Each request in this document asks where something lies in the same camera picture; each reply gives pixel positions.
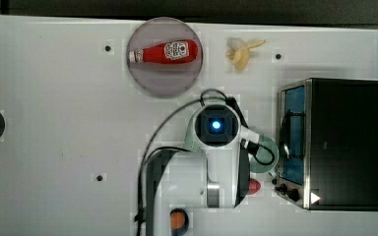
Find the microwave handle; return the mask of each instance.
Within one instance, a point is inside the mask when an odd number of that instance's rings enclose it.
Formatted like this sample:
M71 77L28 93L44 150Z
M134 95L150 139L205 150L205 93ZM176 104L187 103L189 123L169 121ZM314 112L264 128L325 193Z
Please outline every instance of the microwave handle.
M292 116L301 116L302 118L305 117L304 112L295 113L288 110L286 114L283 117L282 125L280 129L280 141L279 141L279 153L281 155L286 156L286 158L289 158L289 147L287 144L290 144L290 117Z

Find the microwave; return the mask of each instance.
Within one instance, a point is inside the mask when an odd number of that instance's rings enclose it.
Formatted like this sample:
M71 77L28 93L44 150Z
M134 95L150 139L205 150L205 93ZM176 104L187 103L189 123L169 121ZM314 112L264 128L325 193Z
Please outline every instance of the microwave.
M378 211L378 81L281 88L278 195L309 210Z

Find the ketchup bottle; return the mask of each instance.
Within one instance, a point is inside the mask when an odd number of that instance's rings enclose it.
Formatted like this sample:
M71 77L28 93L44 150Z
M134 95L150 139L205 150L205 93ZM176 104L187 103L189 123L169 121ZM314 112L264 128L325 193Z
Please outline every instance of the ketchup bottle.
M133 63L182 64L195 60L197 55L196 42L191 39L181 39L130 51L128 59Z

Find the white table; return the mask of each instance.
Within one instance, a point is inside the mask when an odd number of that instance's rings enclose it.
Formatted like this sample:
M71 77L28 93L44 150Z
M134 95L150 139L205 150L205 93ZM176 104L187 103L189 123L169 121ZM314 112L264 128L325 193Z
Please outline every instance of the white table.
M141 23L0 16L0 110L8 123L0 236L134 235L146 140L203 89L235 95L248 124L274 138L281 86L310 77L378 80L378 30L190 24L205 49L199 80L179 97L156 99L132 82L124 61ZM239 36L267 40L242 73L224 57L226 39ZM156 145L181 144L193 110L173 119ZM240 207L195 212L198 235L378 235L378 212L303 211L273 193L270 176L253 177L262 189Z

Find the banana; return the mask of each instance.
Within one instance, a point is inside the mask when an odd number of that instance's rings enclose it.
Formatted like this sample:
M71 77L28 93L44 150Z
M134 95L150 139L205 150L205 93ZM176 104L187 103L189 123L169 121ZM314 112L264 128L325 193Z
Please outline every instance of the banana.
M237 64L241 60L241 57L243 56L242 53L244 53L244 50L238 49L235 51L234 59L232 59L232 65Z
M226 58L232 60L232 59L234 59L234 54L235 54L234 50L229 50L229 51L226 52L225 56L226 56Z
M237 71L244 70L244 68L248 64L248 61L250 60L250 50L247 48L243 48L241 50L242 50L242 53L241 53L242 57L240 61L237 64L235 64L235 70Z
M259 47L265 42L266 40L258 40L247 44L241 38L232 39L227 45L239 46L237 46L237 48L231 48L231 50L226 52L225 56L232 61L231 63L234 65L235 70L242 71L247 67L248 61L250 60L250 49Z
M247 44L248 49L259 47L265 44L266 40L254 41Z

